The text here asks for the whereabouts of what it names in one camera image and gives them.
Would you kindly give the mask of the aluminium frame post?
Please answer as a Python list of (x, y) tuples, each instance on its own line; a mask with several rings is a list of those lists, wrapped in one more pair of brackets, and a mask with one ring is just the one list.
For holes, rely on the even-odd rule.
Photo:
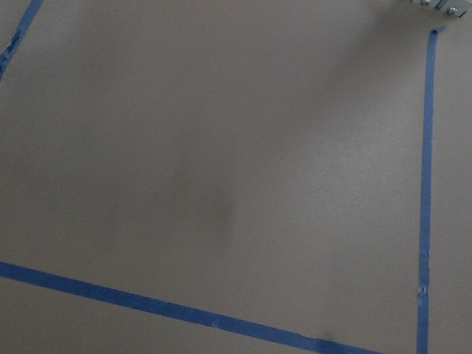
[(451, 18), (462, 18), (471, 11), (471, 0), (409, 0), (409, 3)]

